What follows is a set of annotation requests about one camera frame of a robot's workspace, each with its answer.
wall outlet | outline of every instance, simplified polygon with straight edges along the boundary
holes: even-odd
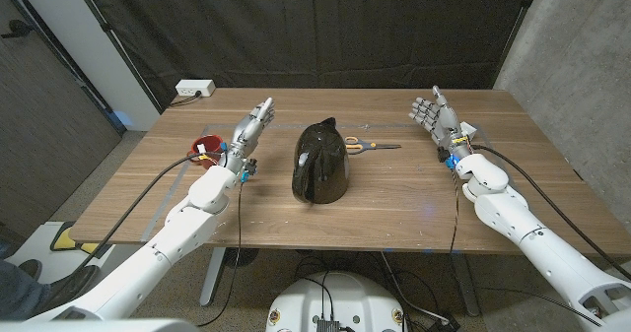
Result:
[[[175,89],[183,97],[193,97],[197,91],[202,97],[210,97],[215,92],[215,83],[213,80],[180,80]]]

gray carpet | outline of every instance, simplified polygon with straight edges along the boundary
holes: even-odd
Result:
[[[144,133],[127,132],[121,143],[86,179],[51,220],[76,220],[88,207],[109,178],[131,153]],[[219,312],[226,300],[233,269],[226,268],[214,303],[199,306],[199,293],[212,249],[201,247],[184,257],[139,306],[133,317],[173,317],[194,324],[205,322]],[[362,274],[383,284],[384,278],[366,253],[316,252],[340,268]],[[450,274],[446,254],[388,253],[390,262],[399,269],[416,273],[435,291],[441,310],[454,315],[462,325],[460,331],[577,331],[577,318],[566,309],[539,298],[521,294],[477,289],[481,317],[469,317]],[[234,291],[224,314],[208,331],[260,331],[265,328],[269,306],[294,280],[294,271],[303,254],[295,250],[260,250],[254,261],[237,270]],[[471,273],[479,287],[511,288],[560,300],[539,273],[523,256],[469,255]],[[601,260],[596,264],[605,268]],[[306,269],[305,274],[314,273]],[[433,309],[426,289],[419,282],[401,277],[404,293],[418,305]],[[408,311],[426,327],[432,323],[415,311]]]

black curtain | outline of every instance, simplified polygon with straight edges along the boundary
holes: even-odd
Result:
[[[94,0],[162,107],[218,87],[492,86],[523,0]]]

yellow tape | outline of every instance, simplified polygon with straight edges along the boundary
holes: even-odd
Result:
[[[461,138],[453,139],[452,143],[453,144],[457,144],[457,143],[461,143],[462,141],[466,141],[466,140],[467,140],[466,136],[462,136]]]

white cord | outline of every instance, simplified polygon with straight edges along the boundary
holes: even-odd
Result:
[[[403,294],[403,292],[401,291],[401,287],[398,285],[398,282],[396,281],[396,277],[394,276],[394,273],[392,273],[392,269],[390,268],[389,263],[387,263],[386,255],[383,252],[382,252],[382,258],[384,259],[384,262],[386,263],[387,270],[390,272],[390,275],[392,276],[392,279],[394,280],[394,285],[396,286],[396,289],[398,290],[398,293],[401,295],[403,300],[405,302],[407,302],[408,305],[412,306],[412,308],[414,308],[417,311],[421,311],[423,313],[426,313],[428,315],[434,316],[436,318],[440,318],[443,321],[444,325],[447,325],[447,324],[450,323],[450,321],[448,319],[446,319],[445,317],[443,317],[443,316],[441,316],[439,314],[436,314],[434,312],[428,311],[428,310],[426,310],[424,308],[421,308],[421,307],[413,304],[412,302],[408,301],[407,298],[405,297],[405,295]]]

